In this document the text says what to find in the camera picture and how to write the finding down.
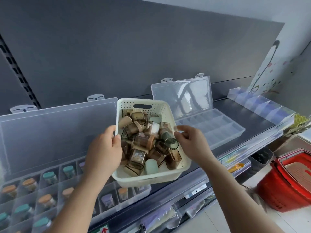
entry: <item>forearm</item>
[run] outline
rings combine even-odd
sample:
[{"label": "forearm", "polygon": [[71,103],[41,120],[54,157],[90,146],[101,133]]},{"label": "forearm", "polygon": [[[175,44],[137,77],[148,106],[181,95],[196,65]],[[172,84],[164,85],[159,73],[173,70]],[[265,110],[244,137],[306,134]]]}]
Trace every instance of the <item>forearm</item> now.
[{"label": "forearm", "polygon": [[92,183],[90,178],[83,177],[59,215],[53,221],[48,233],[86,233],[91,222],[95,201],[100,191],[101,187],[98,184]]},{"label": "forearm", "polygon": [[201,167],[232,233],[283,233],[217,159],[206,160]]}]

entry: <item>purple lid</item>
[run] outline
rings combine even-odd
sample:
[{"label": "purple lid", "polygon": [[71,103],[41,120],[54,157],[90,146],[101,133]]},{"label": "purple lid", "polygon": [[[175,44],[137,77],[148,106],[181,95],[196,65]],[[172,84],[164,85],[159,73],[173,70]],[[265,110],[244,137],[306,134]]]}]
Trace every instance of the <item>purple lid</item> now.
[{"label": "purple lid", "polygon": [[111,201],[112,200],[112,194],[104,195],[103,197],[101,197],[101,200],[103,203]]}]

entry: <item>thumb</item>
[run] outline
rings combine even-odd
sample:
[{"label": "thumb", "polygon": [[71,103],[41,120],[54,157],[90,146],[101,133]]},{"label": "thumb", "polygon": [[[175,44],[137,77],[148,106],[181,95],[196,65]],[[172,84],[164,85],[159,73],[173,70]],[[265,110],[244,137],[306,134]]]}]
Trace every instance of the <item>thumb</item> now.
[{"label": "thumb", "polygon": [[120,134],[118,134],[112,138],[112,146],[113,147],[121,147],[121,136],[120,136]]},{"label": "thumb", "polygon": [[174,136],[181,146],[186,145],[189,142],[180,132],[174,132]]}]

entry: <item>hand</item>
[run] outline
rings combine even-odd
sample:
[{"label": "hand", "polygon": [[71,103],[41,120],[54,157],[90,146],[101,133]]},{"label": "hand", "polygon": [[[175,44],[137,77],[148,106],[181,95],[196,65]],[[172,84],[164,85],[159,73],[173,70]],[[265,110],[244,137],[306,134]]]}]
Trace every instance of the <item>hand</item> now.
[{"label": "hand", "polygon": [[101,190],[122,159],[121,137],[113,135],[116,126],[108,127],[90,144],[85,158],[84,176]]},{"label": "hand", "polygon": [[217,161],[213,155],[203,133],[188,125],[177,126],[182,133],[175,132],[176,140],[180,143],[185,154],[198,165],[202,166],[206,161]]}]

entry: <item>white plastic basket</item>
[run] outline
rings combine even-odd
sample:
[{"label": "white plastic basket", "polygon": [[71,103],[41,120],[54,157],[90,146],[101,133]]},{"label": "white plastic basket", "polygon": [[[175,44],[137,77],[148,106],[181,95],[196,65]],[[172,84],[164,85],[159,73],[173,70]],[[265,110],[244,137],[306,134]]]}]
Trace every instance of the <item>white plastic basket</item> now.
[{"label": "white plastic basket", "polygon": [[[140,108],[139,105],[149,105],[150,109]],[[119,119],[122,118],[123,109],[133,109],[138,111],[147,112],[147,114],[161,114],[162,121],[171,124],[173,132],[175,132],[174,127],[176,126],[172,111],[165,101],[157,100],[147,100],[147,99],[134,99],[134,98],[122,98],[118,100],[117,103],[117,122],[116,126],[118,128]],[[122,130],[117,130],[116,134],[122,135]],[[124,165],[120,165],[118,169],[112,174],[112,177],[119,183],[121,187],[133,187],[133,186],[143,186],[148,184],[156,184],[166,181],[176,180],[180,174],[187,170],[191,165],[191,160],[185,155],[181,146],[178,146],[178,151],[181,155],[181,162],[179,163],[177,169],[169,170],[164,162],[159,168],[159,173],[146,175],[143,171],[141,176],[130,177],[123,171]]]}]

